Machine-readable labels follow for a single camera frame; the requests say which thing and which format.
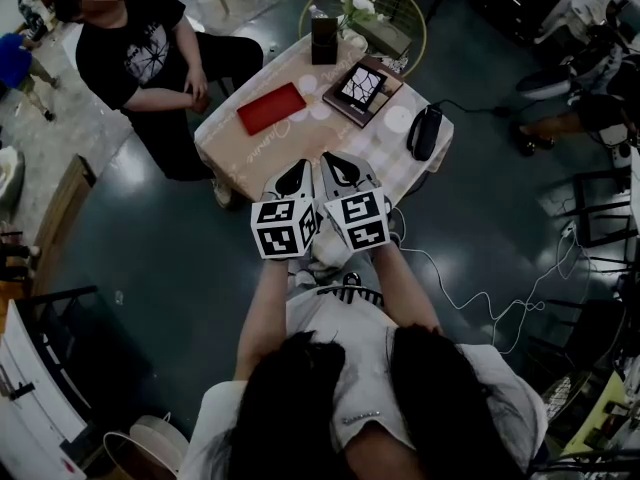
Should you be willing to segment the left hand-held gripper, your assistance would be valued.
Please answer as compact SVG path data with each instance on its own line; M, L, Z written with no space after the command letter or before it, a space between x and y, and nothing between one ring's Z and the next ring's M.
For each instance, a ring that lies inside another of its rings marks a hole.
M262 259L306 254L319 230L313 196L312 165L307 159L291 163L267 180L261 198L280 200L252 204L251 231Z

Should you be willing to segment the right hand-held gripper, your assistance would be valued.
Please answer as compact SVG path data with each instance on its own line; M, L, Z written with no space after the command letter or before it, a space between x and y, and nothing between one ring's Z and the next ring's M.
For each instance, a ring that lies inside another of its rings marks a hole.
M320 167L326 197L334 199L324 208L348 250L362 252L388 243L385 196L371 165L356 155L325 152ZM339 198L341 193L355 194Z

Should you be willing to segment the red tray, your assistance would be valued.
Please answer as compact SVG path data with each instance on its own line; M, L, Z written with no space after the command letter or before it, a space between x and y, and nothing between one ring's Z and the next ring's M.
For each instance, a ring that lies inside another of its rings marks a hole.
M240 107L237 114L248 135L254 136L306 106L298 89L289 82Z

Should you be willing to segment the person's left forearm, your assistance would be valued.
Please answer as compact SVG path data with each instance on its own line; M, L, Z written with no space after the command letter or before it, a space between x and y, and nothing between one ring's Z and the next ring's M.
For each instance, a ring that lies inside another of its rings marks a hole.
M246 381L286 339L288 262L265 260L238 343L234 379Z

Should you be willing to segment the person's right forearm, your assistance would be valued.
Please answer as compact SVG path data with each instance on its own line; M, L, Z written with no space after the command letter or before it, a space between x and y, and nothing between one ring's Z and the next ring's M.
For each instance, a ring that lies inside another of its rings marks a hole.
M389 317L401 327L420 325L441 334L434 306L400 249L392 242L377 247L372 261Z

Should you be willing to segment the brown book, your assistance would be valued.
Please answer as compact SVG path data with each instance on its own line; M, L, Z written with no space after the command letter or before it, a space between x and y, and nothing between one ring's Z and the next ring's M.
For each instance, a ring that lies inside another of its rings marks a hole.
M387 76L386 82L384 83L380 92L371 102L369 108L367 110L360 110L353 105L349 105L346 102L339 100L335 96L335 92L338 89L338 86L352 68L343 76L341 80L333 84L323 94L323 101L343 114L345 117L353 121L360 128L364 128L376 116L376 114L382 109L382 107L386 105L389 100L402 88L402 86L404 85L404 79L401 75L398 75L387 66L376 60L374 57L371 57L369 55L365 55L358 62L365 64L374 70L378 70L379 72Z

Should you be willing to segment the white round lid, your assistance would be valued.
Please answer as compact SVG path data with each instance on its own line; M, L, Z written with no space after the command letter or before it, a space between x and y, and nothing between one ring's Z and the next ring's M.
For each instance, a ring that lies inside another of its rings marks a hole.
M414 118L412 110L401 105L394 105L386 111L383 122L389 131L395 134L404 134L411 128Z

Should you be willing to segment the black tablet with cracked pattern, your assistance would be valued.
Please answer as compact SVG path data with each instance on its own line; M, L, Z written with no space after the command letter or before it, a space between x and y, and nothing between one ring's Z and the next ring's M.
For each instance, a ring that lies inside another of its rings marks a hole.
M358 62L340 83L335 96L360 110L367 110L386 80L385 74Z

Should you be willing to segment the grey tissue box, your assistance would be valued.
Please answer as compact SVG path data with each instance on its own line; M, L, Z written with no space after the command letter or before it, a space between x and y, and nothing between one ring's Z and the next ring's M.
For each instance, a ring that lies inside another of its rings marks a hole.
M412 39L389 21L354 20L351 28L365 37L370 46L394 60L409 49Z

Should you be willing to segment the white flowers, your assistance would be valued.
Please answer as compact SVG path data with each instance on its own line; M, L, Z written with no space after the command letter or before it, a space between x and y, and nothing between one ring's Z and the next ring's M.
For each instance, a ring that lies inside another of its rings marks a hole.
M376 0L340 0L344 18L348 22L384 21L385 16L375 8Z

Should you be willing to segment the person's white shirt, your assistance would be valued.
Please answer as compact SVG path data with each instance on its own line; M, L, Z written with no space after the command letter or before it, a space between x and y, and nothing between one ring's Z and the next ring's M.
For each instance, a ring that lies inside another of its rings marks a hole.
M335 397L333 437L346 445L369 422L382 425L408 444L404 422L395 405L388 377L387 354L395 323L377 306L357 296L352 303L333 294L310 290L287 304L287 330L312 331L318 339L337 339L345 365ZM488 407L503 443L521 468L540 449L548 428L541 397L491 345L458 347L488 388ZM178 473L178 480L223 480L223 442L236 423L247 384L225 381L203 396L198 419Z

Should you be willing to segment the wooden plank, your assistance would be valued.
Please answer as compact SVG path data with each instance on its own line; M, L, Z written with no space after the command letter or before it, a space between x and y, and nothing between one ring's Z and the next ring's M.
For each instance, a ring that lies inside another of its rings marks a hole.
M31 295L47 292L68 236L85 200L96 183L96 175L85 157L75 154L66 168L45 212L35 244L41 255Z

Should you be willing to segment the white pet bed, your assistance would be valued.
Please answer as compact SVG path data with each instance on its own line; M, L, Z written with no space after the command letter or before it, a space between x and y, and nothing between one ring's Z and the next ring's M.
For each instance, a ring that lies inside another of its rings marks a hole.
M25 158L13 146L0 149L0 217L9 217L18 204L25 175Z

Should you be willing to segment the white desk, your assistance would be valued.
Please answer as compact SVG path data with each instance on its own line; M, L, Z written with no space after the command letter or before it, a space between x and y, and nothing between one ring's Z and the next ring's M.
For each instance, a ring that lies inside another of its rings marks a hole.
M86 428L9 301L0 333L0 464L14 480L87 480L62 448Z

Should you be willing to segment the black metal frame chair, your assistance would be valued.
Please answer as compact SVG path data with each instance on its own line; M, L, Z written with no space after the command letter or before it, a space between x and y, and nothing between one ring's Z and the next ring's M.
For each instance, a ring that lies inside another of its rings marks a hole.
M575 174L546 184L537 191L538 202L547 211L562 239L570 238L586 250L620 245L622 257L593 256L605 266L607 275L628 274L637 260L628 252L640 238L631 206L629 167Z
M571 329L564 345L530 337L539 349L551 353L572 369L587 369L607 356L624 327L626 307L620 300L588 300L583 303L549 299L548 303L579 311L575 321L558 321Z

